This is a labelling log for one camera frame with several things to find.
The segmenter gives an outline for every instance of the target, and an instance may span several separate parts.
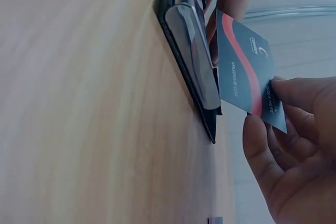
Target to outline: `business card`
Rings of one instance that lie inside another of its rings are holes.
[[[271,86],[276,69],[267,40],[219,10],[216,18],[220,98],[287,133]]]
[[[223,218],[222,217],[209,218],[208,224],[223,224]]]

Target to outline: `card holder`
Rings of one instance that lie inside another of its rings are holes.
[[[221,115],[217,69],[205,34],[204,0],[157,0],[156,14],[212,143]]]

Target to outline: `logo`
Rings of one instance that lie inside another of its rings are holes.
[[[257,51],[256,40],[253,37],[251,37],[250,41],[251,41],[252,51],[257,55],[258,51]]]
[[[266,52],[266,50],[264,48],[259,47],[258,51],[261,55],[265,55],[266,58],[268,57],[268,53]]]

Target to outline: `red curved stripe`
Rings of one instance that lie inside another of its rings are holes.
[[[233,18],[227,15],[223,15],[222,18],[222,25],[224,29],[224,33],[228,38],[229,42],[231,43],[234,51],[236,52],[241,64],[243,65],[248,81],[250,84],[250,91],[251,91],[251,109],[250,113],[254,115],[261,116],[261,111],[263,107],[263,99],[261,97],[260,85],[258,81],[258,77],[254,72],[253,67],[251,66],[250,62],[246,58],[243,50],[241,49],[235,34],[233,32]]]

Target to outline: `wood grain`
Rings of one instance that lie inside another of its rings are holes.
[[[235,222],[153,0],[0,0],[0,223]]]

